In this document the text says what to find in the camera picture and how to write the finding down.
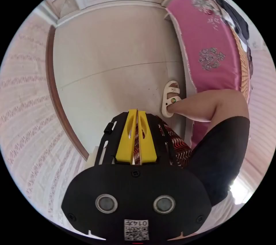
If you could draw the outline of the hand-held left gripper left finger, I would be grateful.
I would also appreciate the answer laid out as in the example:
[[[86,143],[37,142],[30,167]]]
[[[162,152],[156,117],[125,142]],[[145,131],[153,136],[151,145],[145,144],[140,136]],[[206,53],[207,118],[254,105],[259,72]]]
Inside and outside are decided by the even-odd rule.
[[[135,133],[137,123],[137,109],[128,111],[118,150],[116,153],[117,162],[132,162],[135,145]]]

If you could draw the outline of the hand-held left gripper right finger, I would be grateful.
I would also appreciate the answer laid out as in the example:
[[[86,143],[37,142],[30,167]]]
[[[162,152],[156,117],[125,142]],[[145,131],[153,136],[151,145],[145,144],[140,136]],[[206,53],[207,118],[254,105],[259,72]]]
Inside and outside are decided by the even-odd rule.
[[[140,164],[155,163],[157,155],[145,111],[138,111]]]

